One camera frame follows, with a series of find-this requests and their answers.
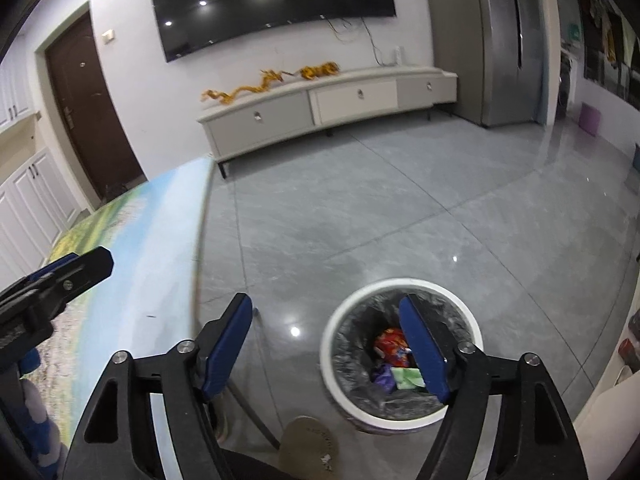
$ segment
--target light switch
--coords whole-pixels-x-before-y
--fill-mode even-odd
[[[116,39],[116,33],[113,31],[112,28],[107,30],[107,32],[103,32],[102,33],[102,42],[104,44],[110,43],[111,41],[113,41],[115,39]]]

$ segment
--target tv cabinet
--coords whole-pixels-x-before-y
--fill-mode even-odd
[[[428,66],[393,66],[295,81],[198,118],[226,178],[226,160],[324,128],[456,101],[458,77]]]

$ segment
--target dragon decoration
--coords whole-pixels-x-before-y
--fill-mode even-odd
[[[260,86],[239,86],[233,90],[231,94],[218,92],[217,90],[205,90],[202,93],[200,100],[205,101],[207,98],[211,98],[213,100],[219,100],[223,105],[229,105],[236,100],[240,92],[252,92],[254,94],[268,92],[270,90],[271,83],[274,81],[279,81],[281,83],[284,82],[284,75],[292,77],[300,76],[302,79],[311,81],[312,79],[317,79],[319,77],[337,75],[340,72],[340,67],[338,67],[337,63],[329,61],[319,66],[304,66],[293,73],[284,71],[276,72],[274,70],[262,70],[261,72],[262,84]]]

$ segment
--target black garbage bag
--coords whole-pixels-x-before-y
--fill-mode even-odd
[[[332,365],[343,393],[358,408],[388,420],[412,420],[442,408],[428,392],[396,390],[385,393],[371,381],[380,358],[373,350],[375,339],[387,328],[400,328],[399,303],[407,294],[416,294],[440,314],[455,339],[472,341],[471,330],[460,311],[446,298],[418,289],[388,290],[363,300],[342,320],[334,336]]]

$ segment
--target white trash can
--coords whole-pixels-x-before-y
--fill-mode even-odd
[[[447,409],[428,392],[396,390],[387,395],[371,381],[375,338],[399,328],[398,304],[415,293],[442,317],[457,341],[472,341],[483,350],[476,319],[447,289],[413,278],[382,280],[357,290],[329,319],[320,345],[322,380],[343,414],[369,433],[416,431],[441,420]]]

